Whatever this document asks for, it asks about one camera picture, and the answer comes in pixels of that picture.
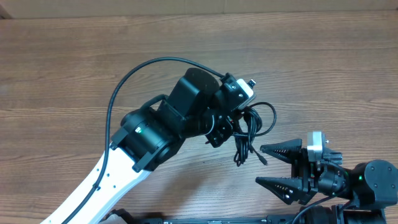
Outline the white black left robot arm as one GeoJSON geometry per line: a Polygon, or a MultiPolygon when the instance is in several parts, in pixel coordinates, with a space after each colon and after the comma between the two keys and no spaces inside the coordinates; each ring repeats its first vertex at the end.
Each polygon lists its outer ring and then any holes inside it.
{"type": "Polygon", "coordinates": [[[255,81],[220,80],[189,68],[170,95],[159,95],[125,115],[109,154],[44,223],[99,223],[112,207],[184,141],[205,136],[213,147],[233,135],[240,113],[255,97],[255,81]]]}

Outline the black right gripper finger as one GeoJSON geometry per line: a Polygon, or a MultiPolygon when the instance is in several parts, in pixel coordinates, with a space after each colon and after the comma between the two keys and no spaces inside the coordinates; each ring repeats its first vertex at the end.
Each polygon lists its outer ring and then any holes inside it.
{"type": "Polygon", "coordinates": [[[287,205],[298,201],[303,193],[301,178],[257,177],[256,183],[272,192],[287,205]]]}
{"type": "Polygon", "coordinates": [[[278,160],[292,164],[299,158],[302,150],[302,139],[292,139],[275,144],[265,144],[260,147],[263,153],[266,153],[278,160]]]}

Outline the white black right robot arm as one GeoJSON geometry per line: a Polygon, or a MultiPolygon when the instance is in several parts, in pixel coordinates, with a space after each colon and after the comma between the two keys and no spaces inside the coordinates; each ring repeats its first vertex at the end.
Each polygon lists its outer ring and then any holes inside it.
{"type": "Polygon", "coordinates": [[[256,182],[290,205],[295,215],[268,216],[275,223],[385,223],[385,208],[397,205],[397,168],[376,159],[353,169],[326,142],[302,146],[301,139],[261,146],[261,151],[291,165],[291,176],[258,177],[256,182]]]}

